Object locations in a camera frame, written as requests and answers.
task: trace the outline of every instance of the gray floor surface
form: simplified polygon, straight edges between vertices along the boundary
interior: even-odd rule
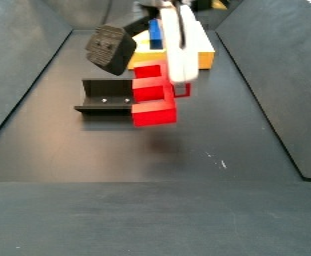
[[[303,182],[213,31],[176,125],[83,118],[75,31],[0,131],[0,255],[311,255]]]

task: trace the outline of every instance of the blue lego brick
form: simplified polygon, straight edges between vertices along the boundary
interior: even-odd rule
[[[159,21],[156,19],[152,19],[150,20],[150,49],[163,49],[162,40],[163,38],[160,33]]]

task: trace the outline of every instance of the white speck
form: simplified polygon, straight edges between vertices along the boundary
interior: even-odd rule
[[[225,161],[223,161],[223,160],[222,160],[222,165],[223,165],[225,169],[227,169],[227,167],[226,167],[226,164],[225,164]]]

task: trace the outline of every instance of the black mat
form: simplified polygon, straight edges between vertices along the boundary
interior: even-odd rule
[[[217,31],[299,170],[311,178],[311,4],[246,0]]]
[[[90,36],[74,32],[1,131],[0,181],[298,179],[214,32],[213,70],[201,72],[192,96],[178,99],[178,124],[144,129],[74,110],[86,97],[82,79],[115,78],[86,60]]]

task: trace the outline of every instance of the red lego brick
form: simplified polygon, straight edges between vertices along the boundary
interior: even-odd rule
[[[160,100],[164,98],[162,77],[138,78],[132,81],[134,99],[136,102]]]
[[[132,82],[136,102],[131,109],[136,127],[176,122],[176,104],[168,80],[166,61],[150,61],[135,65]]]

